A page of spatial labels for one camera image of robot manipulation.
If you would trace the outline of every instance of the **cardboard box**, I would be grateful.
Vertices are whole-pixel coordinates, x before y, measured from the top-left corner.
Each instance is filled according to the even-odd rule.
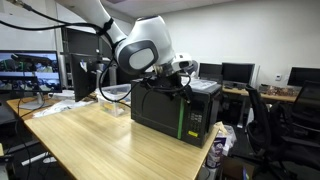
[[[223,157],[220,180],[251,180],[254,166],[240,160]]]

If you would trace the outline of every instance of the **wall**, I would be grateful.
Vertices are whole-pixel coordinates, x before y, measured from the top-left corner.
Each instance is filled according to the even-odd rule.
[[[31,5],[34,9],[47,14],[49,11],[46,1],[25,2]],[[41,18],[34,13],[14,6],[11,3],[0,0],[0,20],[24,27],[46,27],[53,25],[52,22]],[[9,28],[0,24],[0,49],[17,49],[17,50],[55,50],[55,32],[50,31],[23,31]]]
[[[162,17],[176,52],[206,63],[253,62],[258,84],[286,86],[292,66],[320,68],[319,9],[317,0],[252,0]]]

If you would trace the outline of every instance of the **green stripe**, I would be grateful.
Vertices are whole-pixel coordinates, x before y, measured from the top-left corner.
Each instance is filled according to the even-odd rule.
[[[178,139],[181,139],[183,114],[184,114],[184,101],[183,101],[183,99],[181,98],[181,101],[180,101],[179,125],[178,125],[178,135],[177,135],[177,138],[178,138]]]
[[[3,61],[3,64],[4,64],[4,68],[5,68],[5,70],[8,70],[8,69],[7,69],[8,67],[7,67],[6,60],[4,60],[4,61]]]

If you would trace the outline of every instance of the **wooden table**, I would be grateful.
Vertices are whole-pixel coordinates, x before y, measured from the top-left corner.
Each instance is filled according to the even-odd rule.
[[[55,104],[57,102],[59,102],[60,100],[54,100],[54,99],[48,99],[48,96],[44,96],[45,97],[45,102],[49,103],[49,104]],[[28,110],[28,109],[19,109],[19,113],[18,113],[18,104],[20,101],[20,104],[24,104],[30,101],[36,100],[36,97],[27,97],[27,98],[23,98],[22,101],[20,101],[20,99],[12,99],[12,100],[8,100],[7,104],[10,106],[10,108],[16,113],[16,115],[22,119],[23,121],[31,119],[33,117],[33,114],[36,112],[40,112],[45,110],[48,107],[43,107],[43,108],[39,108],[37,110]]]
[[[223,87],[222,91],[225,93],[249,96],[248,92],[245,89],[240,89],[240,90],[237,88],[227,89]],[[268,94],[262,94],[262,93],[260,95],[264,99],[271,99],[271,100],[284,101],[284,102],[294,102],[297,98],[296,96],[274,96],[274,95],[268,95]]]
[[[215,138],[201,149],[97,103],[25,124],[75,179],[195,179]]]

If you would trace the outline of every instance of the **paper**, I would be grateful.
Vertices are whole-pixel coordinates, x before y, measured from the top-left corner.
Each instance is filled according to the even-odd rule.
[[[49,108],[47,108],[47,109],[45,109],[43,111],[34,113],[33,117],[34,118],[42,117],[42,116],[46,116],[46,115],[49,115],[49,114],[62,112],[62,111],[68,110],[68,109],[73,109],[73,108],[77,108],[77,107],[86,106],[86,105],[91,104],[93,102],[94,101],[89,101],[89,102],[79,101],[79,102],[75,102],[74,100],[67,99],[67,100],[64,100],[64,101],[60,101],[60,102],[54,104],[53,106],[51,106],[51,107],[49,107]]]

